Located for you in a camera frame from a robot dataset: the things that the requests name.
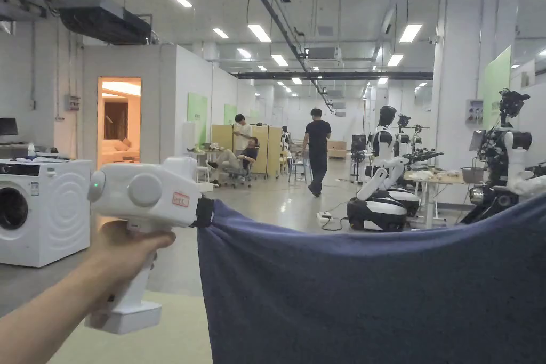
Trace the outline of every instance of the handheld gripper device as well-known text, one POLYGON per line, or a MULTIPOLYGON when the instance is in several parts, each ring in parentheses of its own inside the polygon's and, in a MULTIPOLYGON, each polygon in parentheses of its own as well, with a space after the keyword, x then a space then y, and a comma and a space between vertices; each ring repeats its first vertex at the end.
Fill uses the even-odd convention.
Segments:
MULTIPOLYGON (((89 201, 96 213, 127 220, 135 232, 211 224, 214 201, 202 196, 193 180, 197 161, 168 158, 162 165, 106 164, 91 176, 89 201)), ((105 309, 91 314, 86 325, 113 334, 126 334, 159 324, 161 305, 142 301, 153 256, 142 271, 105 309)))

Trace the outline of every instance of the black t-shirt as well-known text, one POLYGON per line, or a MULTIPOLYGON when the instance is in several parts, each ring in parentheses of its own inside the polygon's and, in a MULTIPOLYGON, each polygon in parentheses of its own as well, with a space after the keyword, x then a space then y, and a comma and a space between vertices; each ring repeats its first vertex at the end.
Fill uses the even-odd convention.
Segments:
POLYGON ((331 132, 330 124, 326 121, 319 120, 308 123, 305 133, 309 134, 309 152, 326 154, 328 152, 326 136, 331 132))
MULTIPOLYGON (((245 157, 249 157, 252 159, 256 159, 258 157, 258 149, 257 148, 249 148, 247 147, 245 151, 241 155, 244 155, 245 157)), ((248 169, 248 164, 250 161, 247 161, 246 159, 243 159, 243 169, 248 169)))

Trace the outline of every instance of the black pants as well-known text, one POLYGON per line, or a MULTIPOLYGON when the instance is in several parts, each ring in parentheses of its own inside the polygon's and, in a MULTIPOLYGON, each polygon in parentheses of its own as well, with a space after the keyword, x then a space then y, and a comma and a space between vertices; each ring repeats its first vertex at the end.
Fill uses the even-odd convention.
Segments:
POLYGON ((322 191, 322 180, 326 175, 326 169, 328 166, 328 155, 326 152, 311 152, 309 151, 309 162, 311 163, 311 171, 313 172, 313 182, 311 182, 311 188, 314 192, 320 193, 322 191))

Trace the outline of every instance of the black beam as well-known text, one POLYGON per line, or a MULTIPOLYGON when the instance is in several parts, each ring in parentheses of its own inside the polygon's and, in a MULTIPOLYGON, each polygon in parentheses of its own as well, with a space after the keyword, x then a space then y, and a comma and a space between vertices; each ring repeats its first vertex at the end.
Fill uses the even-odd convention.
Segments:
MULTIPOLYGON (((296 48, 296 46, 294 45, 294 43, 292 43, 292 40, 290 39, 290 37, 288 36, 288 32, 286 31, 285 27, 282 25, 282 22, 280 21, 278 15, 275 13, 275 10, 273 8, 273 5, 271 3, 269 3, 268 0, 260 0, 263 4, 264 4, 264 7, 266 8, 266 10, 268 11, 269 15, 271 16, 272 20, 275 22, 275 24, 277 25, 278 29, 280 30, 280 33, 282 34, 282 37, 285 38, 286 40, 286 43, 288 44, 288 46, 290 47, 290 50, 292 51, 292 53, 294 54, 294 56, 296 57, 298 63, 301 65, 301 68, 303 69, 303 71, 305 73, 309 73, 308 71, 308 68, 305 66, 305 61, 304 59, 302 58, 301 56, 301 50, 298 50, 296 48)), ((322 88, 320 88, 320 86, 317 84, 317 82, 312 79, 311 82, 313 83, 313 85, 315 86, 315 88, 317 89, 317 91, 319 93, 322 92, 322 88)), ((326 106, 328 107, 328 109, 332 112, 332 107, 328 106, 327 104, 327 101, 326 99, 324 98, 324 96, 321 94, 322 96, 322 99, 324 100, 324 103, 326 104, 326 106)))
POLYGON ((315 81, 328 81, 328 80, 351 80, 351 79, 380 79, 381 77, 389 77, 389 79, 414 79, 417 80, 429 80, 433 79, 433 73, 431 71, 419 71, 419 72, 404 72, 404 71, 334 71, 334 72, 273 72, 273 71, 252 71, 252 72, 235 72, 233 76, 239 79, 292 79, 301 78, 312 82, 315 81))

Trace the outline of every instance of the blue cloth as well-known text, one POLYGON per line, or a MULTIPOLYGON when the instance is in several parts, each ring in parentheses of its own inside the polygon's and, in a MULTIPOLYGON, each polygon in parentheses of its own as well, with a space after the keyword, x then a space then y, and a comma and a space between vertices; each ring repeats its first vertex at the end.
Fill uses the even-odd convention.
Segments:
POLYGON ((546 197, 464 227, 308 234, 215 204, 215 364, 546 362, 546 197))

